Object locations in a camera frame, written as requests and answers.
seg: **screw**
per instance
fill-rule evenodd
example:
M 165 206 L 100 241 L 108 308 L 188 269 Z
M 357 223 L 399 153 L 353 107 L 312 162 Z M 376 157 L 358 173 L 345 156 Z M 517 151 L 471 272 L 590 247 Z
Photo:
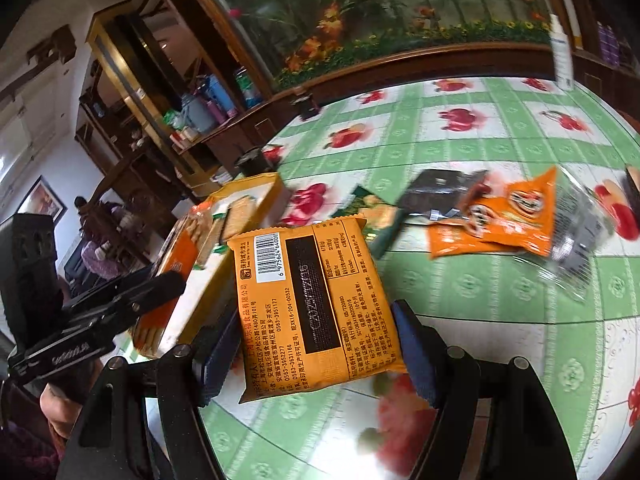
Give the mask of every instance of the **screw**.
M 526 370 L 527 368 L 529 368 L 529 361 L 527 361 L 524 357 L 516 357 L 513 360 L 513 364 L 520 370 Z
M 176 345 L 171 350 L 174 357 L 187 357 L 189 352 L 191 352 L 191 347 L 189 345 Z
M 447 348 L 447 355 L 452 359 L 462 359 L 465 356 L 465 351 L 459 346 L 450 346 Z
M 116 355 L 107 361 L 107 366 L 111 370 L 117 370 L 118 368 L 122 368 L 125 364 L 127 364 L 127 360 L 120 355 Z

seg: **orange snack package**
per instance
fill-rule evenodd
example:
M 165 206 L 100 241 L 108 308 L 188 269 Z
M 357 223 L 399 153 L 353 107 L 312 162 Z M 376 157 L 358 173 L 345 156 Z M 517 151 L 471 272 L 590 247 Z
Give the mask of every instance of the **orange snack package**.
M 427 227 L 431 259 L 468 253 L 498 253 L 513 251 L 513 247 L 485 242 L 470 235 L 462 227 L 434 224 Z
M 556 167 L 533 180 L 507 184 L 504 196 L 475 200 L 465 229 L 485 242 L 548 256 L 556 212 Z
M 347 216 L 229 240 L 246 375 L 240 402 L 406 371 L 365 224 Z
M 188 222 L 190 222 L 189 218 L 178 221 L 169 234 L 165 242 L 166 247 L 161 250 L 164 256 L 158 264 L 156 274 L 177 270 L 185 280 L 188 278 L 191 267 L 198 257 L 198 248 L 193 240 L 193 229 L 190 230 Z M 175 298 L 138 319 L 133 329 L 133 345 L 142 355 L 150 354 L 151 349 L 158 346 L 162 337 L 160 327 L 167 324 L 177 303 L 178 298 Z

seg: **barcode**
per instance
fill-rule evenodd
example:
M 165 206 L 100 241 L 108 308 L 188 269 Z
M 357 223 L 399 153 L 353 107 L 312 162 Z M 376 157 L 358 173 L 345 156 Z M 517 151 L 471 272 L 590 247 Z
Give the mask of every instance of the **barcode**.
M 257 283 L 286 280 L 280 233 L 259 235 L 254 238 L 255 281 Z

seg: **picture frame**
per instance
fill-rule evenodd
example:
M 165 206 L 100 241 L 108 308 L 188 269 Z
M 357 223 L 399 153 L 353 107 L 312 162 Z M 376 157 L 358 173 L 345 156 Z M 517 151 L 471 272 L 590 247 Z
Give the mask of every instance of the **picture frame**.
M 66 206 L 44 177 L 40 176 L 24 196 L 16 212 L 49 215 L 56 225 L 66 212 Z

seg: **white bottle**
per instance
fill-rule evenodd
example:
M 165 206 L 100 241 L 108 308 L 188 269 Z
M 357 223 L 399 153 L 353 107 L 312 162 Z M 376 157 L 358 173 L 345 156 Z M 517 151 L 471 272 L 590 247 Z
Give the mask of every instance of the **white bottle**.
M 574 60 L 571 57 L 571 45 L 562 25 L 555 14 L 551 15 L 551 50 L 554 53 L 556 84 L 561 90 L 574 89 Z

